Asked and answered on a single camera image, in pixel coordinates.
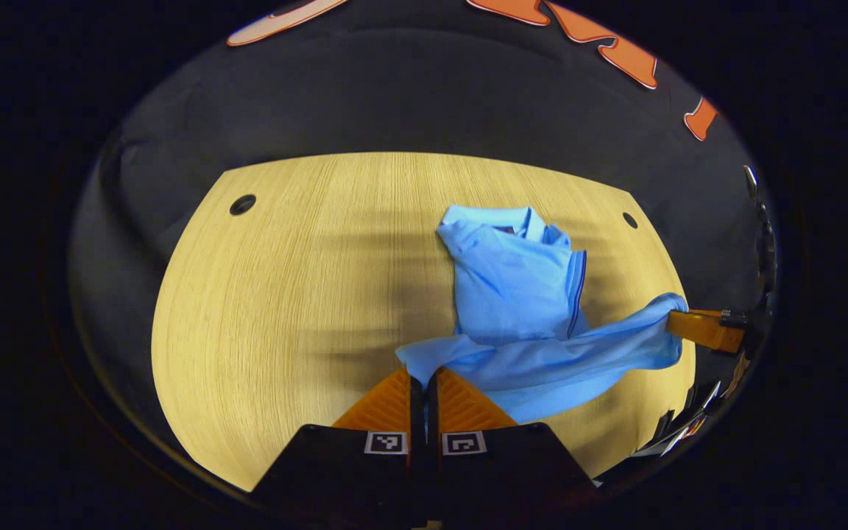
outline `wooden table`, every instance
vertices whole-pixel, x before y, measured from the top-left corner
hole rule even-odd
[[[256,202],[242,215],[231,205]],[[152,323],[156,392],[199,464],[252,490],[303,423],[330,425],[400,366],[398,345],[453,333],[453,266],[435,234],[451,204],[531,205],[588,251],[582,308],[615,322],[683,294],[633,197],[531,166],[412,153],[320,155],[225,172],[172,255]],[[628,213],[639,228],[633,228]],[[589,476],[679,413],[696,371],[632,370],[545,420]]]

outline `orange cutout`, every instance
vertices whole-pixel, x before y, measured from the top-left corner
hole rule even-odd
[[[467,3],[480,7],[481,10],[524,21],[526,24],[548,26],[549,23],[548,17],[539,11],[542,0],[467,0]]]
[[[518,425],[484,393],[450,369],[437,369],[437,430],[483,431]]]
[[[256,43],[257,40],[268,38],[270,35],[280,33],[285,29],[299,26],[312,18],[315,18],[333,7],[344,4],[347,0],[313,0],[305,6],[297,7],[280,16],[266,15],[260,20],[253,21],[248,26],[240,28],[228,37],[229,46],[243,46],[244,44]]]
[[[411,376],[404,368],[358,400],[333,427],[357,431],[406,433],[411,430]]]
[[[705,315],[707,317],[715,317],[716,319],[721,318],[721,311],[710,311],[707,309],[690,309],[690,313],[693,315]]]
[[[576,43],[589,43],[592,40],[613,39],[610,45],[601,44],[598,51],[608,63],[615,65],[625,74],[633,77],[641,85],[650,88],[657,87],[656,70],[657,58],[646,53],[643,48],[623,39],[608,28],[600,26],[571,10],[566,10],[558,4],[546,1],[549,9],[555,13],[555,18],[562,25],[562,30],[568,39]]]
[[[719,323],[719,318],[696,312],[670,311],[666,318],[666,331],[692,340],[697,345],[737,353],[744,338],[744,329],[727,328]]]
[[[706,98],[700,98],[696,110],[687,112],[682,117],[682,121],[689,128],[689,132],[693,133],[698,141],[706,141],[709,125],[713,124],[713,120],[718,115],[718,111],[713,107]]]

